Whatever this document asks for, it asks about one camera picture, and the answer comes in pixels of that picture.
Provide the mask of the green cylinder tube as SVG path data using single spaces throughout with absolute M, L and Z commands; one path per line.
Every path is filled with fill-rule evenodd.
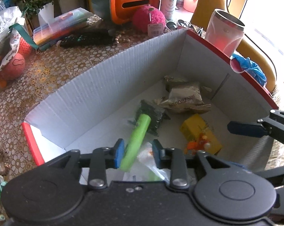
M 146 135 L 150 122 L 150 116 L 146 114 L 141 114 L 139 116 L 129 142 L 125 148 L 124 156 L 120 164 L 121 170 L 125 172 L 130 170 L 143 143 L 143 139 Z

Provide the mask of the yellow rectangular box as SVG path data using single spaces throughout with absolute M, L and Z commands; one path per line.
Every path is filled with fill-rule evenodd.
M 222 148 L 221 143 L 199 114 L 194 114 L 186 119 L 180 126 L 180 132 L 187 140 L 187 144 L 189 141 L 196 141 L 201 133 L 205 133 L 210 142 L 210 148 L 206 152 L 212 155 L 216 155 Z

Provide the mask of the silver foil snack bag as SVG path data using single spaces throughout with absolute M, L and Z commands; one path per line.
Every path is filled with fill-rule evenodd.
M 186 81 L 172 76 L 164 76 L 163 82 L 169 95 L 153 101 L 160 107 L 174 113 L 203 114 L 211 110 L 212 105 L 206 104 L 202 98 L 203 94 L 212 92 L 209 87 L 196 81 Z

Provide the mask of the dark green packet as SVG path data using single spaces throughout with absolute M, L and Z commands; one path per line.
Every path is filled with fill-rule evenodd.
M 158 136 L 157 130 L 160 128 L 162 122 L 164 120 L 171 119 L 164 108 L 155 103 L 142 99 L 139 103 L 139 107 L 135 113 L 134 119 L 130 119 L 128 120 L 128 122 L 132 125 L 136 125 L 138 119 L 143 114 L 147 117 L 150 117 L 150 124 L 148 126 L 147 132 L 154 136 Z

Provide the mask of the white cardboard box red outside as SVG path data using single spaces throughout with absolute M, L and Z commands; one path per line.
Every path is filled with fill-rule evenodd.
M 254 122 L 277 107 L 249 74 L 200 36 L 178 30 L 131 47 L 75 77 L 25 118 L 24 133 L 33 160 L 41 165 L 69 150 L 90 153 L 111 147 L 132 131 L 139 102 L 166 94 L 163 77 L 197 81 L 211 89 L 212 108 L 203 119 L 222 144 L 219 157 L 252 171 L 266 167 L 273 140 L 230 134 L 230 121 Z

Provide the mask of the blue plastic bag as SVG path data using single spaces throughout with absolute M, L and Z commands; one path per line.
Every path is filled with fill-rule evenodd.
M 262 87 L 266 86 L 267 77 L 257 63 L 252 61 L 249 57 L 244 58 L 238 54 L 232 54 L 232 59 L 237 60 L 240 68 L 249 73 Z

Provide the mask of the pink steel tumbler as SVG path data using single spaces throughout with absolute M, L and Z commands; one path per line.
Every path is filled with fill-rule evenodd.
M 215 9 L 210 17 L 205 40 L 230 57 L 244 36 L 245 24 L 228 12 Z

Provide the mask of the black remote control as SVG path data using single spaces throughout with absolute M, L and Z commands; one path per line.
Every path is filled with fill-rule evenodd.
M 111 45 L 115 38 L 107 32 L 86 32 L 82 34 L 73 34 L 63 38 L 59 44 L 63 48 L 85 47 L 90 45 Z

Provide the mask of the sunglasses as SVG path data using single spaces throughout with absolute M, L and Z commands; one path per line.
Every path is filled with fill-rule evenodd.
M 166 23 L 166 28 L 169 30 L 169 31 L 175 31 L 177 29 L 180 29 L 180 28 L 187 28 L 189 30 L 192 30 L 193 32 L 196 32 L 196 30 L 194 29 L 193 25 L 190 23 L 190 22 L 186 22 L 182 19 L 179 19 L 178 21 L 168 21 Z

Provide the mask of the pink fluffy ball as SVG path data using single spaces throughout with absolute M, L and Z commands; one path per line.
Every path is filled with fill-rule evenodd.
M 151 5 L 144 5 L 138 8 L 132 17 L 133 26 L 140 32 L 147 33 L 149 24 L 162 24 L 166 26 L 164 14 Z

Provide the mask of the red peanut plush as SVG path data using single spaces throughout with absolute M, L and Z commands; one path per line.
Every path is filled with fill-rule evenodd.
M 33 48 L 21 37 L 17 54 L 0 72 L 0 88 L 5 88 L 8 81 L 19 78 L 25 69 L 26 59 L 30 56 Z

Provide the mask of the clear plastic storage case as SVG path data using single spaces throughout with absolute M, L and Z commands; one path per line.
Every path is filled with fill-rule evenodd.
M 46 24 L 36 28 L 33 40 L 38 46 L 67 36 L 71 32 L 87 26 L 87 20 L 93 14 L 83 8 L 77 8 L 57 16 Z

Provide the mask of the white milk bottle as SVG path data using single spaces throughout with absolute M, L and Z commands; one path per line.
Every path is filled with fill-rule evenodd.
M 177 0 L 161 0 L 160 10 L 167 20 L 171 20 Z

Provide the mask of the white plant pot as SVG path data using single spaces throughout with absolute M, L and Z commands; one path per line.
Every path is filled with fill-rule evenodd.
M 48 3 L 44 5 L 43 9 L 38 13 L 38 20 L 40 26 L 47 24 L 50 20 L 54 19 L 54 5 Z

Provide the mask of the white plastic bag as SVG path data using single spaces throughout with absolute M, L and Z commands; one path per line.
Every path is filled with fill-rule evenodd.
M 25 24 L 25 18 L 22 17 L 22 12 L 18 6 L 0 11 L 0 56 L 8 52 L 12 33 L 9 27 L 15 23 L 21 26 Z

